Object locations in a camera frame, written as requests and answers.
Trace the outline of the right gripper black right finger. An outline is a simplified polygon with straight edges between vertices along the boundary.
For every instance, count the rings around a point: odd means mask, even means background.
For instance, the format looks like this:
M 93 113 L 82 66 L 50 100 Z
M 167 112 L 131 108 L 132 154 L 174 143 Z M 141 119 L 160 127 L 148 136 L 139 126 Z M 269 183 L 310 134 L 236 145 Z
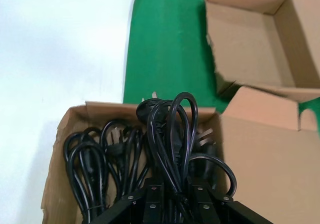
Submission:
M 191 206 L 194 220 L 199 224 L 271 223 L 232 197 L 214 191 L 207 183 L 191 185 Z

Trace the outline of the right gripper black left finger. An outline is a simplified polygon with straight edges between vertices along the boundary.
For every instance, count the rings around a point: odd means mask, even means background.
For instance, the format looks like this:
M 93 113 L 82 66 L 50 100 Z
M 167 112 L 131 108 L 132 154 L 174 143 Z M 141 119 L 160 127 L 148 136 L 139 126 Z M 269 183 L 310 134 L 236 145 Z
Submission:
M 137 191 L 123 196 L 94 219 L 95 224 L 161 224 L 163 222 L 164 184 L 147 178 Z

